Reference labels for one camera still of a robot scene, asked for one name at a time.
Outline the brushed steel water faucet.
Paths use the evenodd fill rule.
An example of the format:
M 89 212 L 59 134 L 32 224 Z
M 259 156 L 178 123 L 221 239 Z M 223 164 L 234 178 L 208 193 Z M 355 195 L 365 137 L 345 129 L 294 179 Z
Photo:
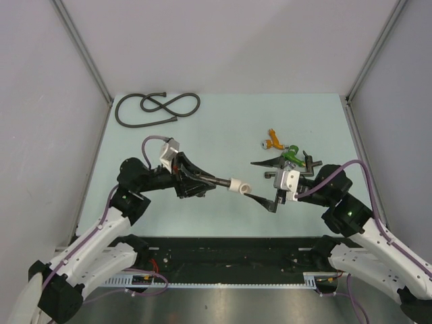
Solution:
M 216 178 L 216 177 L 208 177 L 205 175 L 200 175 L 199 178 L 202 181 L 212 183 L 216 186 L 223 186 L 225 188 L 229 188 L 231 186 L 230 180 L 226 180 L 226 179 L 222 179 L 222 178 Z

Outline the white plastic pipe tee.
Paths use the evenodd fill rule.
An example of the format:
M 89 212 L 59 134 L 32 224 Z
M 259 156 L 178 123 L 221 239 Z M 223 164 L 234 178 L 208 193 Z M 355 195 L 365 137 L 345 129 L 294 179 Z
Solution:
M 242 195 L 250 194 L 252 192 L 252 187 L 250 184 L 243 182 L 242 180 L 236 178 L 229 179 L 229 186 L 227 190 L 230 192 L 236 192 Z

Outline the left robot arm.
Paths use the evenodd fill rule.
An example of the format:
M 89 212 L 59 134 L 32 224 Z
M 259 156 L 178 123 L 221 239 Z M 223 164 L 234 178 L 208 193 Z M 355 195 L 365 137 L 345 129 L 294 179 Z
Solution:
M 163 153 L 159 160 L 160 166 L 151 168 L 140 159 L 126 159 L 120 166 L 117 185 L 111 189 L 94 225 L 49 262 L 35 261 L 30 266 L 29 278 L 37 274 L 42 277 L 36 307 L 49 317 L 50 323 L 69 321 L 92 290 L 117 272 L 148 265 L 148 246 L 134 236 L 126 237 L 107 256 L 102 255 L 112 241 L 143 216 L 151 203 L 144 193 L 173 188 L 179 198 L 203 197 L 223 186 L 230 192 L 251 195 L 252 188 L 246 182 L 217 178 L 193 164 L 183 152 Z

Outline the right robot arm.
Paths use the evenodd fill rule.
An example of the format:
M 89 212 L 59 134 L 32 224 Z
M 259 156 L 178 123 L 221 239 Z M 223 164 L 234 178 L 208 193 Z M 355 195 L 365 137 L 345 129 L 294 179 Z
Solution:
M 260 161 L 262 167 L 275 168 L 270 176 L 277 194 L 275 200 L 260 196 L 253 199 L 272 213 L 288 201 L 325 207 L 321 218 L 327 227 L 364 252 L 323 236 L 313 247 L 313 266 L 320 271 L 332 268 L 358 277 L 394 300 L 411 321 L 430 323 L 431 264 L 386 228 L 372 190 L 369 206 L 349 193 L 352 181 L 344 170 L 355 163 L 351 160 L 343 165 L 324 165 L 311 180 L 299 171 L 285 169 L 282 158 Z

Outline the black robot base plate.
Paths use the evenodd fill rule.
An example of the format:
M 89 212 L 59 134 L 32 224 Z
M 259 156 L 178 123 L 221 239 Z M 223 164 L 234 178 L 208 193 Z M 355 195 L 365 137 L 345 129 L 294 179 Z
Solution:
M 140 237 L 136 268 L 156 269 L 174 283 L 286 284 L 303 273 L 333 273 L 325 259 L 341 241 L 306 238 Z

